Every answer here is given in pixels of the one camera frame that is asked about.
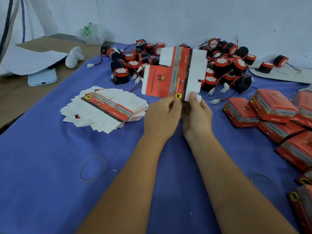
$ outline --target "red box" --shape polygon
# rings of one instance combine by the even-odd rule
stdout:
[[[251,106],[264,121],[287,123],[299,111],[281,92],[258,89]]]
[[[223,111],[234,127],[252,128],[259,123],[259,118],[245,98],[229,98]]]
[[[278,144],[281,144],[291,136],[305,130],[303,127],[292,121],[289,121],[286,124],[261,121],[256,127]]]
[[[291,207],[303,234],[312,233],[312,185],[304,185],[288,194]]]
[[[305,172],[312,166],[312,132],[304,131],[275,150],[286,161]]]
[[[312,128],[312,92],[300,90],[289,101],[299,109],[299,112],[291,120]]]
[[[297,179],[299,184],[312,185],[312,168],[308,169],[301,177]]]

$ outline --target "crumpled clear plastic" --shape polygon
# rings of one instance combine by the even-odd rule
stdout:
[[[97,24],[89,22],[85,27],[75,32],[77,39],[87,44],[102,45],[105,41],[105,32],[101,30]]]

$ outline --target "blue fabric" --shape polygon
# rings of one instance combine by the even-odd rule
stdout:
[[[0,136],[0,232],[74,233],[117,175],[113,170],[122,169],[130,157],[143,134],[143,120],[129,122],[110,134],[62,121],[60,109],[81,90],[94,85],[123,90],[135,86],[133,80],[118,86],[109,82],[109,58],[104,57],[102,64],[93,68],[86,67],[99,59],[84,63]],[[304,88],[303,84],[256,76],[252,85],[279,90],[286,97]],[[232,94],[232,89],[225,94],[220,90],[219,85],[213,96],[206,96],[206,92],[201,95],[209,104],[212,99]],[[241,97],[249,100],[254,92],[250,88]],[[149,104],[158,100],[143,96],[140,89],[134,93]],[[221,110],[223,105],[211,105],[216,138],[246,176],[261,173],[277,184],[262,176],[253,178],[259,190],[298,229],[285,192],[297,187],[294,178],[299,173],[273,152],[276,145],[259,130],[233,128]],[[97,180],[83,182],[80,169],[94,156],[107,160],[107,170]],[[102,159],[92,160],[82,176],[95,178],[104,167]],[[159,158],[147,233],[220,233],[199,170],[182,136],[181,122]]]

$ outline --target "white wall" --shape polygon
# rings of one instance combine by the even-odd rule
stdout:
[[[7,8],[9,0],[0,0],[0,37],[2,37],[5,25]],[[24,0],[25,5],[25,41],[44,36],[40,22],[35,14],[29,0]],[[21,5],[19,6],[18,15],[14,22],[13,32],[11,36],[11,43],[17,44],[22,42],[23,27],[21,18]]]
[[[74,35],[89,21],[102,25],[108,40],[144,38],[168,46],[197,47],[218,37],[236,41],[261,59],[279,54],[312,67],[312,0],[47,0],[54,22],[49,32]],[[33,2],[34,9],[40,4]],[[37,13],[39,19],[46,18]]]

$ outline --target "white earbud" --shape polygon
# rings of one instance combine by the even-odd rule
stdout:
[[[84,55],[81,52],[80,47],[74,47],[68,54],[66,60],[65,60],[65,65],[68,68],[75,68],[78,64],[79,61],[84,60]]]

